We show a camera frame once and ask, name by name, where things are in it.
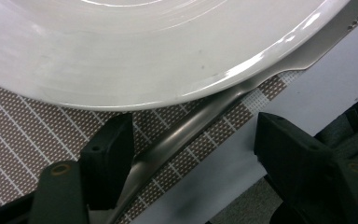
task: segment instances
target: white plate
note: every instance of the white plate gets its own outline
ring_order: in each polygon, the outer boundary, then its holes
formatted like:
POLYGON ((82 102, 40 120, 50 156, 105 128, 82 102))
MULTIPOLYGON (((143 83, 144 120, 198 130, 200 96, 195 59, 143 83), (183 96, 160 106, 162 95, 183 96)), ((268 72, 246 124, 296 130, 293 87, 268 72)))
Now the white plate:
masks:
POLYGON ((0 87, 95 110, 179 104, 237 84, 349 0, 0 0, 0 87))

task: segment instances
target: patterned mat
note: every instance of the patterned mat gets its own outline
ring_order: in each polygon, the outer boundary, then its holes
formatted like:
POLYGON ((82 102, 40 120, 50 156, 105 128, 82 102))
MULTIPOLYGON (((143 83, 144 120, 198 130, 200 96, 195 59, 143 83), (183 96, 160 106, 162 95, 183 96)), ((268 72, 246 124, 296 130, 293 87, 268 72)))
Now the patterned mat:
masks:
MULTIPOLYGON (((169 161, 139 192, 118 223, 130 223, 247 120, 278 95, 300 72, 272 77, 230 109, 169 161)), ((133 112, 136 153, 193 110, 203 99, 133 112)), ((48 105, 0 88, 0 206, 35 189, 42 169, 55 161, 77 160, 80 149, 115 112, 48 105)))

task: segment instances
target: gray surface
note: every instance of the gray surface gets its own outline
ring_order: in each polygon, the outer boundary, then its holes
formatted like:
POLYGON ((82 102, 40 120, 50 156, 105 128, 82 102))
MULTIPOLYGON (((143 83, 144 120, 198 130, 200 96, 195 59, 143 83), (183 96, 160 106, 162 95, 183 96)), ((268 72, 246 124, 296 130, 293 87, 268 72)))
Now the gray surface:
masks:
MULTIPOLYGON (((276 97, 265 111, 315 135, 358 101, 358 28, 276 97)), ((251 119, 133 223, 205 223, 261 176, 251 119)))
POLYGON ((212 218, 211 222, 213 224, 268 224, 281 203, 281 198, 262 178, 212 218))
POLYGON ((195 110, 156 139, 151 147, 138 154, 134 158, 130 174, 109 222, 116 222, 120 218, 140 189, 164 163, 188 145, 193 136, 202 133, 202 130, 239 102, 247 92, 255 89, 268 78, 283 71, 309 68, 349 32, 348 24, 351 24, 353 18, 358 16, 357 13, 358 1, 350 1, 334 19, 325 25, 321 32, 290 55, 235 87, 208 97, 195 110))

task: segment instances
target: knife blade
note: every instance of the knife blade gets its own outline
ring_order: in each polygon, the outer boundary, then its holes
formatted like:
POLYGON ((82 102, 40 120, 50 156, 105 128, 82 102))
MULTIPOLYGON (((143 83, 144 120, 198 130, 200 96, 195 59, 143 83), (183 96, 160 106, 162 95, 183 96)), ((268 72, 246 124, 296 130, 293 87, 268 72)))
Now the knife blade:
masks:
POLYGON ((115 223, 120 218, 136 194, 162 165, 240 101, 247 92, 281 72, 309 68, 348 34, 357 23, 358 0, 351 0, 316 35, 281 61, 234 87, 207 97, 196 109, 134 158, 117 207, 108 215, 108 223, 115 223))

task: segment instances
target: glossy surface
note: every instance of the glossy surface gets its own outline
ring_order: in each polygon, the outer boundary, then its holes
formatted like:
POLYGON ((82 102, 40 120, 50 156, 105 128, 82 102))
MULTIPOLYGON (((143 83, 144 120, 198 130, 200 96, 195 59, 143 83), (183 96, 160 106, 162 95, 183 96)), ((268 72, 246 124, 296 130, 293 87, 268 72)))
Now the glossy surface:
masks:
POLYGON ((0 86, 57 105, 134 110, 233 86, 348 0, 0 0, 0 86))
POLYGON ((352 25, 357 17, 358 1, 352 0, 320 32, 290 55, 257 76, 208 97, 183 119, 176 122, 156 139, 153 145, 135 157, 117 207, 110 214, 108 223, 114 223, 119 218, 136 194, 163 164, 240 101, 247 92, 280 72, 306 69, 316 63, 349 32, 348 26, 352 25))

